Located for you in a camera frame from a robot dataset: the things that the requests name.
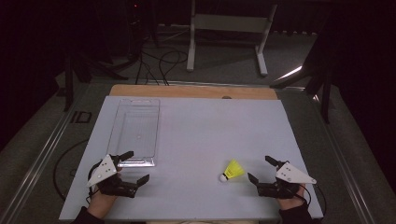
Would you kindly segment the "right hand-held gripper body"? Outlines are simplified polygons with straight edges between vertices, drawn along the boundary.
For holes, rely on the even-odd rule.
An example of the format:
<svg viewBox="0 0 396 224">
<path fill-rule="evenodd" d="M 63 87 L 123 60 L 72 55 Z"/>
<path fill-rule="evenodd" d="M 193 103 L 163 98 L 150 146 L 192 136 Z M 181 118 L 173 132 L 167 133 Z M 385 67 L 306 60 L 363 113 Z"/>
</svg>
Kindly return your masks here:
<svg viewBox="0 0 396 224">
<path fill-rule="evenodd" d="M 271 161 L 276 168 L 276 181 L 272 184 L 257 182 L 260 196 L 291 199 L 297 195 L 302 184 L 316 184 L 317 180 L 299 170 L 288 161 Z"/>
</svg>

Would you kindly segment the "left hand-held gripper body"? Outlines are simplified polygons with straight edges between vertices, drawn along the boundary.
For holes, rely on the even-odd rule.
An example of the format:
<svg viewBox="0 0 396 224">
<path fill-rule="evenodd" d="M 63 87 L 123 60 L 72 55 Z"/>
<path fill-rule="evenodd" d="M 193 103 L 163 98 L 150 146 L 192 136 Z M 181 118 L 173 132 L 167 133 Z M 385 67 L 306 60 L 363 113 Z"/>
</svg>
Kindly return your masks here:
<svg viewBox="0 0 396 224">
<path fill-rule="evenodd" d="M 118 176 L 120 155 L 107 154 L 89 171 L 87 188 L 93 195 L 93 188 L 97 187 L 103 194 L 133 198 L 137 192 L 137 185 L 124 182 Z"/>
</svg>

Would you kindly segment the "yellow shuttlecock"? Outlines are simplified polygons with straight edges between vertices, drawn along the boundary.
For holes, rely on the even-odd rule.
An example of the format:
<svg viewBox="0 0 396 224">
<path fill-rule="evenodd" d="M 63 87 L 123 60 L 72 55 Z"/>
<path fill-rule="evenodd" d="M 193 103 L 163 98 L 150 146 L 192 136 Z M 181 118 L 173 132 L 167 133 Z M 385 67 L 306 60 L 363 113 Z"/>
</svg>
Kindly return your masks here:
<svg viewBox="0 0 396 224">
<path fill-rule="evenodd" d="M 223 173 L 219 176 L 219 181 L 227 182 L 229 179 L 241 176 L 244 173 L 244 168 L 237 160 L 230 160 Z"/>
</svg>

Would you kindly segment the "person's right hand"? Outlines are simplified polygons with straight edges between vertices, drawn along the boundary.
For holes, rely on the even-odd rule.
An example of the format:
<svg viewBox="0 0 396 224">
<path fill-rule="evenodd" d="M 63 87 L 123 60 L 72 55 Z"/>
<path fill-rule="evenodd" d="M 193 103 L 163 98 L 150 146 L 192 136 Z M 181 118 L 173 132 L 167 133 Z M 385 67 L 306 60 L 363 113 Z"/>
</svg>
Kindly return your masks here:
<svg viewBox="0 0 396 224">
<path fill-rule="evenodd" d="M 290 199 L 277 199 L 281 210 L 290 210 L 296 207 L 305 207 L 306 199 L 304 198 L 305 185 L 300 185 L 297 193 Z"/>
</svg>

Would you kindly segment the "person's left hand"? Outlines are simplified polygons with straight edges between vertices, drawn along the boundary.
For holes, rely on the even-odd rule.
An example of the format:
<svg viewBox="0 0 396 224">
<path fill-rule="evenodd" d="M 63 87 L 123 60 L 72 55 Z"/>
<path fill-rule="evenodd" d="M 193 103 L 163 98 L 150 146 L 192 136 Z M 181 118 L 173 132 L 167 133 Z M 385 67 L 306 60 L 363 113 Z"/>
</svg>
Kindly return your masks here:
<svg viewBox="0 0 396 224">
<path fill-rule="evenodd" d="M 98 189 L 92 195 L 87 211 L 94 217 L 104 218 L 109 213 L 117 199 L 117 196 L 103 194 Z"/>
</svg>

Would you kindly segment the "clear plastic container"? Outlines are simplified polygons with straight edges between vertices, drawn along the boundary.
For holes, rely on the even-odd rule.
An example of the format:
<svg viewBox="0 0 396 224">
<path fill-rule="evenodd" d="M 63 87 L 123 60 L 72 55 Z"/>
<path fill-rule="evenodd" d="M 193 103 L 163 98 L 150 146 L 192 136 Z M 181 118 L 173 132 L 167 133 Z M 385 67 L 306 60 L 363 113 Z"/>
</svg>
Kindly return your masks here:
<svg viewBox="0 0 396 224">
<path fill-rule="evenodd" d="M 156 159 L 160 117 L 158 99 L 121 99 L 118 105 L 107 153 L 134 155 L 119 167 L 153 167 Z"/>
</svg>

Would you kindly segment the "white table board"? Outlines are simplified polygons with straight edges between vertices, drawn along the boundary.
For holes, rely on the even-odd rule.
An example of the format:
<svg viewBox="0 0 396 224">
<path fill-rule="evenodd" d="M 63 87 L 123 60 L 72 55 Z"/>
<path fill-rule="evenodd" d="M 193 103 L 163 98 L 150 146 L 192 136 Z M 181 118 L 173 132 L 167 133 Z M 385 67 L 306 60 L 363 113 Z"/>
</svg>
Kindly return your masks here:
<svg viewBox="0 0 396 224">
<path fill-rule="evenodd" d="M 134 198 L 117 199 L 110 220 L 199 221 L 275 219 L 277 204 L 258 195 L 246 176 L 219 181 L 231 159 L 264 183 L 275 179 L 271 156 L 305 168 L 278 100 L 162 98 L 156 164 L 121 177 L 149 181 Z"/>
</svg>

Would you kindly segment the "wooden table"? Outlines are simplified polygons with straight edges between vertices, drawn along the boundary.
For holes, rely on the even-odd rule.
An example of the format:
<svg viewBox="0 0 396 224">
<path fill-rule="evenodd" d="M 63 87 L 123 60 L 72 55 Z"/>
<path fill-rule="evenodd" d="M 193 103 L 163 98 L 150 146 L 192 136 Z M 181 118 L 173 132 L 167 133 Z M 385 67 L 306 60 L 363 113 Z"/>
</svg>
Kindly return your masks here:
<svg viewBox="0 0 396 224">
<path fill-rule="evenodd" d="M 276 92 L 272 89 L 250 87 L 154 86 L 117 84 L 111 88 L 109 95 L 140 97 L 277 100 Z"/>
</svg>

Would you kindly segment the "black stand with legs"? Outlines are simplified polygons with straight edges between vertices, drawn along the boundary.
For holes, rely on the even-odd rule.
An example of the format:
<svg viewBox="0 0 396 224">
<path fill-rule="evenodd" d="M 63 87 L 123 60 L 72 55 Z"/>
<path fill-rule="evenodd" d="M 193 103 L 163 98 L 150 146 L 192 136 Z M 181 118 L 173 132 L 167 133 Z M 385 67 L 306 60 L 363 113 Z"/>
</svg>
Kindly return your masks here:
<svg viewBox="0 0 396 224">
<path fill-rule="evenodd" d="M 284 89 L 306 77 L 310 77 L 304 88 L 307 95 L 314 96 L 319 90 L 321 94 L 320 114 L 329 123 L 330 93 L 332 70 L 340 49 L 342 24 L 336 18 L 329 17 L 322 28 L 313 47 L 306 56 L 302 68 L 293 75 L 281 77 L 272 85 L 273 89 Z"/>
</svg>

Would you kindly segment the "black tripod stand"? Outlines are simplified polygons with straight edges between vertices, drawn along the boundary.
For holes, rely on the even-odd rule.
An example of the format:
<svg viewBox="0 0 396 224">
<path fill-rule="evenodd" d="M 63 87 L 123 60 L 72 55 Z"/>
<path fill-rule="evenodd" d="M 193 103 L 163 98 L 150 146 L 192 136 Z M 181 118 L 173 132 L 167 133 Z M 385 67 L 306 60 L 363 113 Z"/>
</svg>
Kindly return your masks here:
<svg viewBox="0 0 396 224">
<path fill-rule="evenodd" d="M 92 71 L 123 80 L 117 72 L 140 57 L 151 0 L 67 0 L 62 26 L 65 107 L 74 103 L 74 82 L 88 83 Z"/>
</svg>

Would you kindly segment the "metal floor rail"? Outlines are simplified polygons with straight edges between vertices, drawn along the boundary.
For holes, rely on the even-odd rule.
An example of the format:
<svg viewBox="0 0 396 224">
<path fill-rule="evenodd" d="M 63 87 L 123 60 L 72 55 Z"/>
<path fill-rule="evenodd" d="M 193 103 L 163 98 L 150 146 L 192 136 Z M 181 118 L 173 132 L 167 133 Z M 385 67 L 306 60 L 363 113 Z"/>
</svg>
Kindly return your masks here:
<svg viewBox="0 0 396 224">
<path fill-rule="evenodd" d="M 51 97 L 0 153 L 0 224 L 14 223 L 88 87 L 78 84 L 66 111 L 61 97 Z"/>
<path fill-rule="evenodd" d="M 313 104 L 317 108 L 318 118 L 320 119 L 323 129 L 325 130 L 325 133 L 327 134 L 327 137 L 330 141 L 331 152 L 334 156 L 335 163 L 346 185 L 346 190 L 360 218 L 361 224 L 375 224 L 374 217 L 362 195 L 361 188 L 359 187 L 356 179 L 354 178 L 347 164 L 346 159 L 343 156 L 342 150 L 339 144 L 337 143 L 332 128 L 328 123 L 324 121 L 324 118 L 321 116 L 320 113 L 321 104 L 319 98 L 316 95 L 314 95 L 314 96 L 309 96 L 309 99 L 312 100 Z"/>
</svg>

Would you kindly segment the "white metal stand frame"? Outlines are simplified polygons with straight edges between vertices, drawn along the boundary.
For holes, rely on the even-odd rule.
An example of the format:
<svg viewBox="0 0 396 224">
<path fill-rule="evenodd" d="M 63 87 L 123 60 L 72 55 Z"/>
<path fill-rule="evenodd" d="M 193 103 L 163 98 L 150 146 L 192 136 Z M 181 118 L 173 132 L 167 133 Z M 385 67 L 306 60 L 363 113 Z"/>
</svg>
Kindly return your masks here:
<svg viewBox="0 0 396 224">
<path fill-rule="evenodd" d="M 196 12 L 196 0 L 191 0 L 190 46 L 187 58 L 187 71 L 192 72 L 194 70 L 195 33 L 197 30 L 244 32 L 262 34 L 262 41 L 255 47 L 255 53 L 260 74 L 266 77 L 268 70 L 263 50 L 272 27 L 276 9 L 277 5 L 271 5 L 269 14 L 265 18 L 200 14 Z"/>
</svg>

